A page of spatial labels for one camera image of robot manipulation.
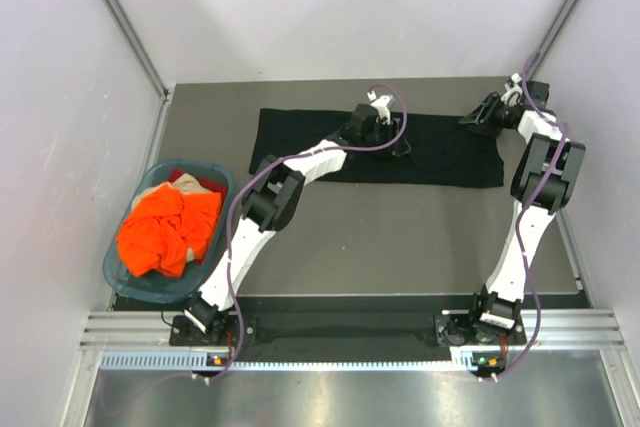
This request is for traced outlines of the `right corner aluminium post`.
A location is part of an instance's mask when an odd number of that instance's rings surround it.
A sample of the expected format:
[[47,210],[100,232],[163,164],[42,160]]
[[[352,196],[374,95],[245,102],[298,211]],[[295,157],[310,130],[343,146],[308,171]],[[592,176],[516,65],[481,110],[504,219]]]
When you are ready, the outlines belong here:
[[559,9],[537,46],[537,57],[529,70],[531,77],[534,77],[544,64],[580,2],[581,0],[562,0],[560,3]]

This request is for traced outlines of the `corner aluminium post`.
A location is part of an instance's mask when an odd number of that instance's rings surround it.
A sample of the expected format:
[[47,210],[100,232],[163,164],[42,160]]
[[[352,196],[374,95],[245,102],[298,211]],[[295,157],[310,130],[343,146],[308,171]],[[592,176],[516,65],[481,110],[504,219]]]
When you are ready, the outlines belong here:
[[169,95],[169,89],[154,66],[120,0],[102,1],[154,91],[160,98],[166,99]]
[[534,77],[544,64],[580,2],[581,0],[562,0],[560,3],[559,9],[537,46],[537,57],[529,70],[531,77]]

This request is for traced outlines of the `aluminium frame rail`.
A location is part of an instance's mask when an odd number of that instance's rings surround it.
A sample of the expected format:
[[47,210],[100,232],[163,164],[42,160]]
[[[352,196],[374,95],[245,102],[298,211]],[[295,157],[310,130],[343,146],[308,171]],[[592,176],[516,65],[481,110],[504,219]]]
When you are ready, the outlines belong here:
[[[169,344],[171,312],[94,312],[88,317],[80,344],[98,349],[151,350]],[[544,309],[522,313],[526,338],[534,349],[609,350],[625,347],[622,332],[607,309]]]

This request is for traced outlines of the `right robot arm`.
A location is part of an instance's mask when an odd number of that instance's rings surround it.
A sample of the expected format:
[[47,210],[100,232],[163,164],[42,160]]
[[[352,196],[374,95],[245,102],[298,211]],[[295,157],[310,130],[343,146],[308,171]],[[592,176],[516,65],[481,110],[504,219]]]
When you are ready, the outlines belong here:
[[489,94],[459,121],[492,137],[512,129],[526,146],[510,186],[513,215],[500,258],[469,312],[434,318],[441,345],[492,344],[522,328],[530,267],[547,228],[569,203],[586,155],[586,146],[572,140],[568,126],[546,108],[548,97],[548,84],[515,73],[505,82],[504,93]]

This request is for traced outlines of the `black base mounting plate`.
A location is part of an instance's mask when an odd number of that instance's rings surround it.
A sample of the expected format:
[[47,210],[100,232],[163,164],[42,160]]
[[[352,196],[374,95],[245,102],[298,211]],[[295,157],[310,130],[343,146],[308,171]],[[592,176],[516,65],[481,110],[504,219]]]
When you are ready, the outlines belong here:
[[[438,343],[434,318],[467,313],[471,295],[242,296],[241,310],[211,337],[183,315],[172,322],[173,347],[239,346],[239,361],[431,361],[452,347]],[[462,347],[503,353],[525,344],[522,329],[492,344]]]

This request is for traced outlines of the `orange t-shirt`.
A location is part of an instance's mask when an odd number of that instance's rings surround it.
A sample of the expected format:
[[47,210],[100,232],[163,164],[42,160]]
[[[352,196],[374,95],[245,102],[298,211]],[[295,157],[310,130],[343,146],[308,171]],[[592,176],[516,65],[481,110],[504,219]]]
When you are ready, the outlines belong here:
[[135,277],[181,277],[188,263],[204,260],[225,199],[223,192],[168,182],[143,191],[116,234],[120,260]]

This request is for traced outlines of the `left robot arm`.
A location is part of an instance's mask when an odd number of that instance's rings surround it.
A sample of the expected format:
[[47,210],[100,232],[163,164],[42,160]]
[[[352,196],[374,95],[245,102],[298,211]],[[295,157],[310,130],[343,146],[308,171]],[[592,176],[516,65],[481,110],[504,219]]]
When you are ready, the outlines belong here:
[[370,95],[348,120],[316,145],[284,157],[267,156],[233,199],[226,221],[226,248],[184,310],[192,331],[205,343],[226,334],[230,310],[239,311],[236,292],[260,251],[293,219],[304,188],[341,171],[355,153],[391,155],[404,140],[408,110],[391,114],[392,95]]

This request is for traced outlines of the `black t-shirt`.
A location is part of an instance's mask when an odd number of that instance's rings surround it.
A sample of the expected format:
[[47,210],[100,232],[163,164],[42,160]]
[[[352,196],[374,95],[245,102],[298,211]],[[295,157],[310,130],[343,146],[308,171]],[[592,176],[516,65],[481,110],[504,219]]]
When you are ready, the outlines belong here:
[[[261,110],[248,171],[254,174],[267,155],[283,157],[315,146],[349,116],[346,111]],[[496,140],[467,130],[456,116],[410,114],[404,138],[409,153],[394,158],[379,152],[353,153],[343,169],[322,179],[473,189],[504,185]]]

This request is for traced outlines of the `teal plastic basket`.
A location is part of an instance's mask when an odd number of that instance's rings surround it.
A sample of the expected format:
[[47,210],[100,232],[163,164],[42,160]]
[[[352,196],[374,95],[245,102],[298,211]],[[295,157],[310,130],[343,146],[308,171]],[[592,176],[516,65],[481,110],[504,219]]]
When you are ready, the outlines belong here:
[[[181,277],[169,278],[156,272],[149,273],[143,277],[135,277],[128,272],[120,260],[116,248],[116,234],[121,223],[130,213],[134,199],[147,189],[164,182],[170,183],[168,177],[173,169],[180,169],[194,177],[205,177],[224,184],[227,187],[227,190],[224,192],[226,199],[223,203],[214,237],[204,260],[201,262],[192,261],[188,263]],[[169,304],[182,301],[189,297],[197,290],[199,285],[204,282],[205,278],[215,267],[215,263],[219,257],[219,244],[223,237],[224,223],[235,190],[236,185],[233,174],[227,167],[219,163],[172,158],[154,164],[143,174],[142,179],[135,188],[129,206],[126,208],[125,214],[104,256],[103,275],[106,282],[118,294],[143,302]]]

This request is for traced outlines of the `red garment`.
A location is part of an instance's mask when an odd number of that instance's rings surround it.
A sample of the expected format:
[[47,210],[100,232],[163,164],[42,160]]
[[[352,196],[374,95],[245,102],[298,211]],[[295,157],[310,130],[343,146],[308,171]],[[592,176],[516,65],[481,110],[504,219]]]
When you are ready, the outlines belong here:
[[201,176],[192,176],[180,169],[173,169],[169,174],[168,181],[171,184],[178,183],[180,185],[185,182],[193,183],[196,181],[202,189],[206,189],[212,192],[224,193],[227,190],[227,187],[224,184],[220,184],[218,182],[212,181],[205,177]]

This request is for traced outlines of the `beige garment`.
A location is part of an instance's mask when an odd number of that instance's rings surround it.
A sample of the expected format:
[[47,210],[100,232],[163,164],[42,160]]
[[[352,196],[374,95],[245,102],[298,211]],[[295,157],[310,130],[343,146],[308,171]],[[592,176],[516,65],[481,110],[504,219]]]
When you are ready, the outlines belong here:
[[211,193],[211,190],[203,187],[195,177],[187,173],[180,175],[175,181],[172,181],[171,186],[177,189],[182,195]]

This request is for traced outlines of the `left corner aluminium post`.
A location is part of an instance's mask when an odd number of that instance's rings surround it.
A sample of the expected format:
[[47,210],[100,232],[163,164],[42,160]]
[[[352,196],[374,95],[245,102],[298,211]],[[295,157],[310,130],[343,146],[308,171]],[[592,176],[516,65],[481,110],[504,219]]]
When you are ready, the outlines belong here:
[[120,0],[102,1],[154,91],[160,98],[166,99],[169,95],[169,89],[154,66]]

